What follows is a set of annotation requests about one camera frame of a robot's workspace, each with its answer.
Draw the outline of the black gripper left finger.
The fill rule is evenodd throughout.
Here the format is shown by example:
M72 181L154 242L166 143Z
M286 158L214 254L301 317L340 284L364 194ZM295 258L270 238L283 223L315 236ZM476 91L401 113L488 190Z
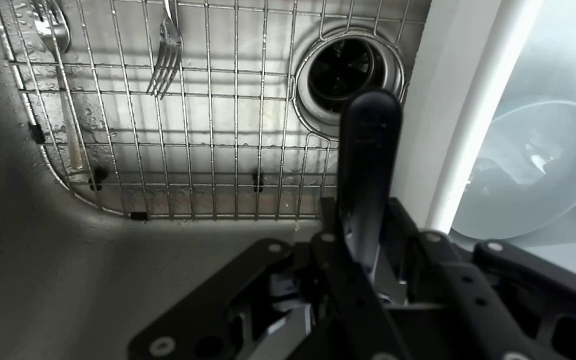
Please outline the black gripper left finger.
M324 274L340 254L315 236L263 238L129 342L129 360L247 360L295 309L324 308L288 360L343 360Z

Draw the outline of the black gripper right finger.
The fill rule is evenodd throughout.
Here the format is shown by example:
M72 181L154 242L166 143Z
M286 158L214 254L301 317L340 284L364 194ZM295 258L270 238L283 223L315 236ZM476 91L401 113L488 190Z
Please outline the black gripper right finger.
M406 360L576 360L576 274L518 246L441 231L395 240Z

